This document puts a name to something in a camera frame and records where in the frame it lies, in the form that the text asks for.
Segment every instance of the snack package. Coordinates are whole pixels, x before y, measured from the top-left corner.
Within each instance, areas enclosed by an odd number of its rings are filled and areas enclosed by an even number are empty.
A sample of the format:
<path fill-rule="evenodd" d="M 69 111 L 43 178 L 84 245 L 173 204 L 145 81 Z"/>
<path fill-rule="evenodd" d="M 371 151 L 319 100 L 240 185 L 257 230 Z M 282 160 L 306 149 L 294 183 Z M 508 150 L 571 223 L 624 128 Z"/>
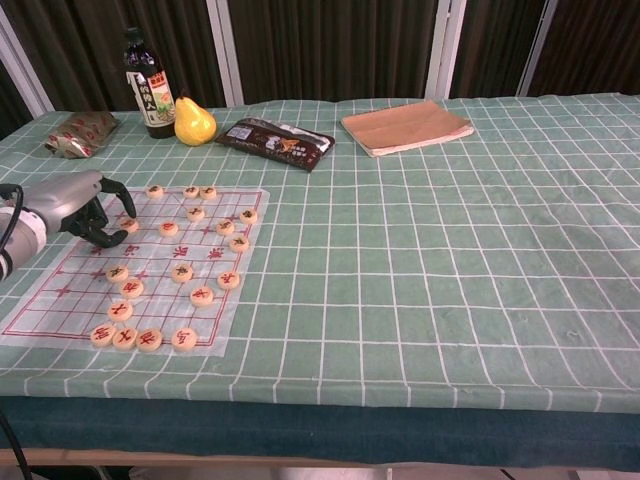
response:
<path fill-rule="evenodd" d="M 312 171 L 336 143 L 333 137 L 260 118 L 244 118 L 215 140 L 244 152 Z"/>
<path fill-rule="evenodd" d="M 49 134 L 45 148 L 57 157 L 88 158 L 107 143 L 118 121 L 109 112 L 77 112 Z"/>

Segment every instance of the bottle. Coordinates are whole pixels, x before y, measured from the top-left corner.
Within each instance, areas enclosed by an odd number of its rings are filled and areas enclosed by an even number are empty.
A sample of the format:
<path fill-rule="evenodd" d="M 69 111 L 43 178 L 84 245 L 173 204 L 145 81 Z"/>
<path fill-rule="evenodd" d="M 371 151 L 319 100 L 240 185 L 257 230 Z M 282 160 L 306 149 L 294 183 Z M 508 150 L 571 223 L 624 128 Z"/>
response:
<path fill-rule="evenodd" d="M 175 135 L 176 106 L 169 81 L 158 56 L 144 44 L 142 30 L 127 28 L 128 46 L 124 52 L 127 83 L 131 85 L 138 108 L 152 138 Z"/>

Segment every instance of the dark curtain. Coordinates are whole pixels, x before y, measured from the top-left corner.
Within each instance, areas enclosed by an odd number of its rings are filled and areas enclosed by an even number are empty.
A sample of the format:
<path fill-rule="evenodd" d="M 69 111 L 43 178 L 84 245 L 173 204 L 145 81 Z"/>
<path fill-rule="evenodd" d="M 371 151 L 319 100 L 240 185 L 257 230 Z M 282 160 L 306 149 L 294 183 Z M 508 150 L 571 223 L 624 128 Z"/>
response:
<path fill-rule="evenodd" d="M 0 0 L 56 110 L 135 110 L 124 29 L 142 28 L 174 95 L 224 106 L 206 0 Z"/>
<path fill-rule="evenodd" d="M 0 140 L 32 120 L 9 72 L 0 62 Z"/>
<path fill-rule="evenodd" d="M 560 0 L 529 95 L 640 93 L 640 1 Z"/>
<path fill-rule="evenodd" d="M 467 0 L 450 97 L 513 96 L 544 0 Z"/>
<path fill-rule="evenodd" d="M 231 0 L 244 99 L 423 97 L 436 0 Z"/>

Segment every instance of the pear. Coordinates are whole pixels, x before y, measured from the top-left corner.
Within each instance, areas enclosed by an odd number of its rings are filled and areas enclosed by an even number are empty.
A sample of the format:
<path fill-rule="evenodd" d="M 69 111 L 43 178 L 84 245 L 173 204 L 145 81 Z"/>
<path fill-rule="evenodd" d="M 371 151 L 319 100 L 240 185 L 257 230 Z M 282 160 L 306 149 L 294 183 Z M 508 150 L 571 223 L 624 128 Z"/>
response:
<path fill-rule="evenodd" d="M 178 97 L 175 131 L 182 143 L 196 147 L 216 134 L 216 119 L 189 97 Z"/>

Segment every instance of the xiangqi board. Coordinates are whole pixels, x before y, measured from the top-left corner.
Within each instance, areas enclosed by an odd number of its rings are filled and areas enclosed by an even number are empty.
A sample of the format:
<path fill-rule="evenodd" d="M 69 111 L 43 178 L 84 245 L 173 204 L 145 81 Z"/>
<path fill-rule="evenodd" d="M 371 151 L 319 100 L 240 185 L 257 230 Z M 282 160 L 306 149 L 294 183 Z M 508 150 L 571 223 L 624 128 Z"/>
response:
<path fill-rule="evenodd" d="M 143 189 L 132 189 L 138 229 L 119 246 L 102 249 L 69 236 L 69 245 L 56 257 L 50 268 L 36 280 L 30 292 L 0 322 L 0 345 L 48 347 L 57 349 L 95 349 L 91 333 L 103 324 L 138 332 L 155 329 L 162 333 L 156 352 L 167 353 L 171 339 L 180 329 L 197 332 L 193 350 L 198 355 L 224 355 L 227 337 L 242 291 L 219 286 L 225 272 L 236 272 L 242 279 L 261 221 L 249 224 L 240 220 L 243 212 L 257 212 L 262 218 L 268 204 L 268 192 L 260 189 L 220 189 L 215 198 L 187 198 L 181 188 L 168 188 L 160 197 L 150 198 Z M 204 217 L 193 221 L 188 212 L 201 209 Z M 126 213 L 114 197 L 105 203 L 115 230 L 126 222 Z M 233 235 L 216 232 L 216 225 L 229 221 Z M 163 225 L 177 226 L 172 236 L 160 234 Z M 250 247 L 234 251 L 230 243 L 237 237 Z M 172 278 L 180 266 L 193 273 L 187 281 Z M 108 281 L 110 269 L 125 267 L 128 279 Z M 141 284 L 141 293 L 131 295 L 127 285 Z M 195 306 L 190 300 L 194 289 L 208 287 L 214 299 L 209 305 Z M 133 306 L 124 321 L 109 316 L 119 301 Z M 103 348 L 114 350 L 112 345 Z"/>

